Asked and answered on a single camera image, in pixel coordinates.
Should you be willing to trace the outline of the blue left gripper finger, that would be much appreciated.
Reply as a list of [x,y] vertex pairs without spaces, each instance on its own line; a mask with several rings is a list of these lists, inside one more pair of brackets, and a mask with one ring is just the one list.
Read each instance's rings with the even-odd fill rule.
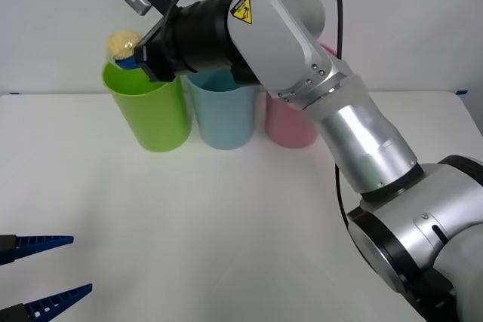
[[73,242],[74,237],[68,235],[1,235],[0,264],[7,265],[18,259]]
[[93,284],[54,294],[28,303],[20,303],[1,310],[1,322],[47,322],[58,317],[68,308],[86,297]]

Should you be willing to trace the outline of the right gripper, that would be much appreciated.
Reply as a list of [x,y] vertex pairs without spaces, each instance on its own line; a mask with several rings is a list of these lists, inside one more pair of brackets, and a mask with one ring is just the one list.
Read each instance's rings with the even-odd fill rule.
[[141,68],[152,82],[172,82],[180,62],[174,50],[174,21],[158,21],[137,43],[134,55],[115,60],[123,70]]

